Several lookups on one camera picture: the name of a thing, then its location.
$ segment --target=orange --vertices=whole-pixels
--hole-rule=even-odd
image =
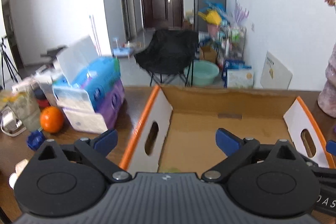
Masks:
[[[58,107],[49,106],[41,112],[40,122],[45,131],[53,134],[62,129],[64,116]]]

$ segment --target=tripod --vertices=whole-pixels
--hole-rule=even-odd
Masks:
[[[4,40],[7,39],[7,36],[2,37],[1,40],[1,44],[0,44],[0,53],[1,53],[1,69],[2,69],[2,83],[3,83],[3,88],[5,89],[5,76],[3,73],[3,61],[5,60],[10,78],[12,81],[18,83],[18,80],[16,78],[16,75],[19,74],[19,72],[17,71],[17,69],[15,68],[15,66],[13,65],[12,61],[9,59],[5,49],[6,49],[6,45],[4,44]]]

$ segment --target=black folding chair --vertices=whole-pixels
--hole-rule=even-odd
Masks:
[[[170,84],[176,77],[188,86],[198,41],[197,32],[157,30],[148,47],[134,57],[139,66],[150,75],[150,86],[153,81],[157,84]],[[184,74],[185,68],[188,68],[187,75]]]

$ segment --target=pink vase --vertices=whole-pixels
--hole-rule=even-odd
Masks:
[[[336,44],[325,70],[327,81],[319,95],[317,103],[325,114],[336,118]]]

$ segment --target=brown tabletop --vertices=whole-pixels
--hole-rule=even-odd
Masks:
[[[137,123],[146,101],[151,93],[149,87],[126,87],[126,100],[119,112],[115,125],[118,131],[118,145],[108,155],[108,159],[118,164],[125,151],[132,128]],[[303,92],[303,91],[280,91],[279,93],[295,94],[301,96],[315,117],[320,129],[326,140],[336,140],[336,134],[333,127],[336,119],[324,114],[317,105],[317,97],[319,92]],[[26,145],[26,138],[29,132],[24,132],[17,137],[9,137],[0,134],[0,206],[13,221],[21,215],[13,190],[8,184],[8,178],[15,169],[15,164],[23,159],[30,159],[34,152]],[[77,132],[71,127],[66,127],[62,132],[55,135],[46,134],[46,138],[53,138],[59,144],[73,143],[81,137],[95,138],[96,134]]]

